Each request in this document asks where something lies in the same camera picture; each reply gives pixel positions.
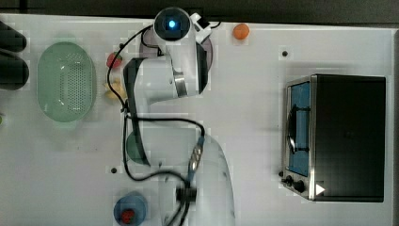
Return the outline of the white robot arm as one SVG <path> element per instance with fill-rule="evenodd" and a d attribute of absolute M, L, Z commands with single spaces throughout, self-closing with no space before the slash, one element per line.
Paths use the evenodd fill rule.
<path fill-rule="evenodd" d="M 225 153 L 188 109 L 207 89 L 211 32 L 198 14 L 164 8 L 141 32 L 153 46 L 123 70 L 125 155 L 149 169 L 137 181 L 157 180 L 162 226 L 236 226 Z"/>

